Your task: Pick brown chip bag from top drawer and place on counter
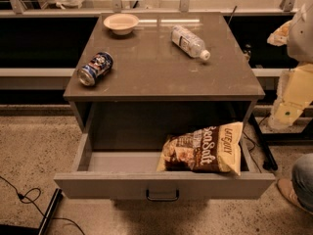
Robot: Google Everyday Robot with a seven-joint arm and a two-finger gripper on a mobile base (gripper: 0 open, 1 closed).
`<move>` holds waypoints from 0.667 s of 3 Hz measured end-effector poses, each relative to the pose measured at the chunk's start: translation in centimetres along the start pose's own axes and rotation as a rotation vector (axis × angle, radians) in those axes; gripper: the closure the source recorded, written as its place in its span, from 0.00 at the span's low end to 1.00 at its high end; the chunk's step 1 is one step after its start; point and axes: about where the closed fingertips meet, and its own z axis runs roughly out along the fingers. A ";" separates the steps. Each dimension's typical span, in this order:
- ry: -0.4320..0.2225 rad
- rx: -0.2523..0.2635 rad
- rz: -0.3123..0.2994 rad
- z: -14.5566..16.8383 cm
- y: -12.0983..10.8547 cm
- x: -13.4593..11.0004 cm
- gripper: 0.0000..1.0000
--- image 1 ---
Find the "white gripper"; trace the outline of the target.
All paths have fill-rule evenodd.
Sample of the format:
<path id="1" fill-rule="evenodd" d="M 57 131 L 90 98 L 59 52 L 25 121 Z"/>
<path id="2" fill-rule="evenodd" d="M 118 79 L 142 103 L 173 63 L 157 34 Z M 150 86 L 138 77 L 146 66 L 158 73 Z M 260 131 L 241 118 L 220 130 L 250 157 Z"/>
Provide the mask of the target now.
<path id="1" fill-rule="evenodd" d="M 273 46 L 288 43 L 291 21 L 283 23 L 267 38 Z M 274 101 L 268 125 L 277 130 L 294 124 L 303 111 L 313 102 L 313 65 L 304 64 L 284 70 L 279 78 L 277 99 Z"/>

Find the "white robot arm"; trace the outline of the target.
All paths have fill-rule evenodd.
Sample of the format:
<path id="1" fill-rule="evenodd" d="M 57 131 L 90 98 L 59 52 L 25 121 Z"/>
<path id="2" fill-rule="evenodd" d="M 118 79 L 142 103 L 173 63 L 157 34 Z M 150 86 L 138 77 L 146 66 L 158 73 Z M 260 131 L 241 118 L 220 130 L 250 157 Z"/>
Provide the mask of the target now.
<path id="1" fill-rule="evenodd" d="M 288 55 L 298 61 L 281 73 L 268 125 L 285 129 L 293 125 L 313 102 L 313 0 L 307 0 L 290 21 L 267 38 L 274 46 L 287 46 Z"/>

